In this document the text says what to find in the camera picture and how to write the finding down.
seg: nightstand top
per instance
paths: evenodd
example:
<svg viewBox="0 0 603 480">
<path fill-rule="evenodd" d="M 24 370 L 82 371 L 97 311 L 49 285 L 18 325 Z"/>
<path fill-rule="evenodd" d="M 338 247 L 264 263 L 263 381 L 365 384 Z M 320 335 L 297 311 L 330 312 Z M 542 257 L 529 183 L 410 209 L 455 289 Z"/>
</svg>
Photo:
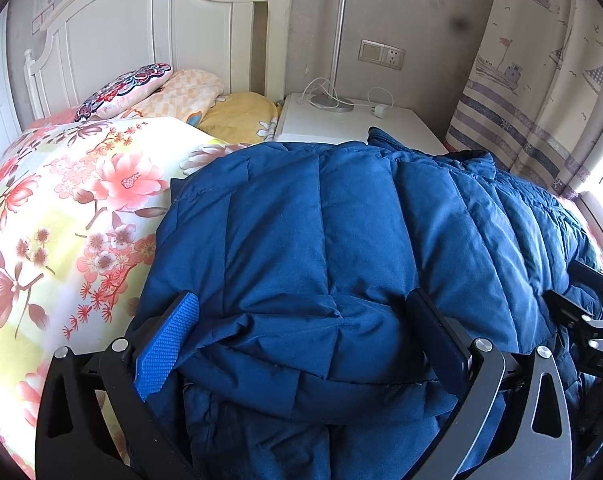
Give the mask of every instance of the nightstand top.
<svg viewBox="0 0 603 480">
<path fill-rule="evenodd" d="M 335 113 L 320 110 L 310 103 L 299 104 L 301 94 L 286 98 L 274 140 L 278 142 L 327 142 L 340 144 L 348 140 L 368 140 L 368 129 L 377 126 L 396 140 L 415 150 L 431 155 L 444 155 L 448 150 L 428 126 L 407 108 L 393 107 L 383 119 L 373 115 L 366 101 L 351 100 L 355 110 Z"/>
</svg>

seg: paper sign on wall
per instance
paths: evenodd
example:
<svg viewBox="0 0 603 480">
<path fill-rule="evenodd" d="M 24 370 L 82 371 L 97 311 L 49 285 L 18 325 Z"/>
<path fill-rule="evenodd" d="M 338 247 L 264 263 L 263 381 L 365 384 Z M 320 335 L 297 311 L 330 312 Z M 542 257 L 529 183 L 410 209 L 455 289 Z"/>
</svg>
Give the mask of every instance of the paper sign on wall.
<svg viewBox="0 0 603 480">
<path fill-rule="evenodd" d="M 55 0 L 34 0 L 32 8 L 32 33 L 40 30 L 43 22 L 50 16 L 55 7 Z"/>
</svg>

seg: silver lamp pole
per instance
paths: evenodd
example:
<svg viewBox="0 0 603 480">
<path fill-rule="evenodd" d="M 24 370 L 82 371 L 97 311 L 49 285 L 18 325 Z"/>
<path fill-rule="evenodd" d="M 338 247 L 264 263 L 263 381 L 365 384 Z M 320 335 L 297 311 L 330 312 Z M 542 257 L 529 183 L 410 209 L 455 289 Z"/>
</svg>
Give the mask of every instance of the silver lamp pole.
<svg viewBox="0 0 603 480">
<path fill-rule="evenodd" d="M 339 54 L 341 52 L 341 40 L 344 33 L 345 0 L 339 0 L 337 11 L 337 26 L 335 27 L 335 44 L 333 46 L 333 62 L 330 68 L 330 89 L 335 92 L 337 87 L 337 69 L 339 68 Z M 318 94 L 310 102 L 318 108 L 325 108 L 328 112 L 351 112 L 355 109 L 353 102 L 339 97 L 339 101 L 333 95 Z"/>
</svg>

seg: metal screw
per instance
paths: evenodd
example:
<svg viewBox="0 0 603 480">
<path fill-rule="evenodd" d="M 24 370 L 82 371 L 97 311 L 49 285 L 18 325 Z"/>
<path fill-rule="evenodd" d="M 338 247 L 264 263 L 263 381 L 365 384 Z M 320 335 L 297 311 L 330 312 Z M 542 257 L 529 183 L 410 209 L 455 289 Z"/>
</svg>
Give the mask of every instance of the metal screw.
<svg viewBox="0 0 603 480">
<path fill-rule="evenodd" d="M 550 359 L 552 357 L 552 352 L 549 348 L 545 346 L 537 346 L 537 354 L 539 354 L 544 359 Z"/>
<path fill-rule="evenodd" d="M 68 347 L 67 346 L 60 346 L 59 348 L 57 348 L 55 350 L 55 357 L 57 359 L 63 359 L 67 355 L 68 355 Z"/>
<path fill-rule="evenodd" d="M 125 340 L 123 337 L 120 339 L 115 339 L 115 341 L 111 345 L 111 348 L 115 352 L 123 352 L 126 348 L 128 348 L 128 341 Z"/>
<path fill-rule="evenodd" d="M 493 349 L 493 344 L 488 339 L 477 339 L 475 341 L 475 348 L 480 352 L 489 352 Z"/>
</svg>

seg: wallpaper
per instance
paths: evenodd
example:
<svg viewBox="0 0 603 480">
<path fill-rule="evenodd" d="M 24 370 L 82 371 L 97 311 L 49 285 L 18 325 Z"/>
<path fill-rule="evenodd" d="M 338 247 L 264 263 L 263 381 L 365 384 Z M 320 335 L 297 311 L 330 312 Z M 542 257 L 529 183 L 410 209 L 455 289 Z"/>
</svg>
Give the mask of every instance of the wallpaper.
<svg viewBox="0 0 603 480">
<path fill-rule="evenodd" d="M 43 33 L 31 33 L 33 0 L 11 0 L 8 11 L 8 69 L 22 126 L 32 121 L 24 81 L 24 51 L 35 59 Z M 443 138 L 481 43 L 493 0 L 348 0 L 337 89 L 366 99 L 368 90 L 390 90 L 395 103 L 412 108 Z M 337 0 L 293 0 L 286 92 L 302 91 L 328 76 Z M 357 59 L 362 38 L 406 50 L 403 70 Z M 384 101 L 382 92 L 373 100 Z"/>
</svg>

